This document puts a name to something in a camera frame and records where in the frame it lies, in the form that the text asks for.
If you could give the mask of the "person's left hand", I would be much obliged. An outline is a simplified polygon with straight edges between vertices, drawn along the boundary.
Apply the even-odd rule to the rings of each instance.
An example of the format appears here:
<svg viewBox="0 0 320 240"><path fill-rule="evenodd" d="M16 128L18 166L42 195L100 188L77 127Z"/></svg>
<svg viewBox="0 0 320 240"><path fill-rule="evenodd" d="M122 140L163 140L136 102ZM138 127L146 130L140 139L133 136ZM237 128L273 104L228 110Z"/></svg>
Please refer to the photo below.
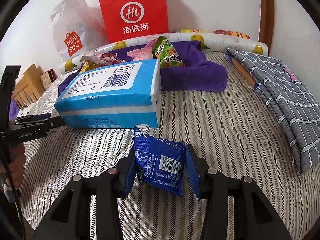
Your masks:
<svg viewBox="0 0 320 240"><path fill-rule="evenodd" d="M11 163L9 164L11 176L15 187L18 189L23 183L25 168L24 165L27 161L25 156L24 144L16 146L9 146Z"/></svg>

